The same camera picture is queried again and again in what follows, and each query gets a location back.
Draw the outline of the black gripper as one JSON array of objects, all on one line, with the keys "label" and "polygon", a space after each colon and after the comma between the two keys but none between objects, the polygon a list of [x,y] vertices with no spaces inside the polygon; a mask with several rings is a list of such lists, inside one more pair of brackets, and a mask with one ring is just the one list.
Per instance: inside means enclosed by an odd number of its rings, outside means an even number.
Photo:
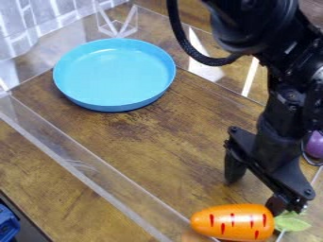
[{"label": "black gripper", "polygon": [[250,170],[273,191],[266,208],[274,216],[301,214],[315,198],[311,184],[301,169],[301,140],[283,137],[261,117],[258,132],[237,126],[227,130],[225,141],[225,179],[237,182]]}]

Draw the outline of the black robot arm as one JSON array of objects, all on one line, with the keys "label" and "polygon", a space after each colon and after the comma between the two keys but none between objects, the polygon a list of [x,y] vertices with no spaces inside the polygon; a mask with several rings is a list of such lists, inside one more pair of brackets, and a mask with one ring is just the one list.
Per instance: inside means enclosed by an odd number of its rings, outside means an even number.
[{"label": "black robot arm", "polygon": [[219,46],[257,57],[267,68],[269,100],[257,131],[229,128],[225,178],[233,183],[253,172],[274,192],[271,213],[299,213],[315,198],[299,159],[303,139],[323,130],[323,31],[298,0],[202,2]]}]

